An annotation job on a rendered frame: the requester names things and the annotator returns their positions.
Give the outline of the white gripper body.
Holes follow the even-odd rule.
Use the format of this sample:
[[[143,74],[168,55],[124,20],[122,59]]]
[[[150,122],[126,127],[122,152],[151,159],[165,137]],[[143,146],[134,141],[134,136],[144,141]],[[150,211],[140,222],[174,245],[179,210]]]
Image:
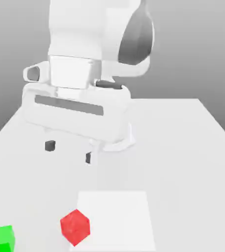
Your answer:
[[[23,88],[22,112],[27,122],[109,143],[124,139],[128,131],[126,112],[129,90],[90,87],[78,100],[56,96],[48,84],[28,83]]]

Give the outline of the small red cube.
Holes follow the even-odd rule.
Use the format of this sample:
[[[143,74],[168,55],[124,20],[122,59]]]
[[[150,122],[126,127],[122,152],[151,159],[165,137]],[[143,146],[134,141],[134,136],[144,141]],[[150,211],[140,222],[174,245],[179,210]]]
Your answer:
[[[62,235],[74,247],[90,235],[90,221],[78,209],[60,219]]]

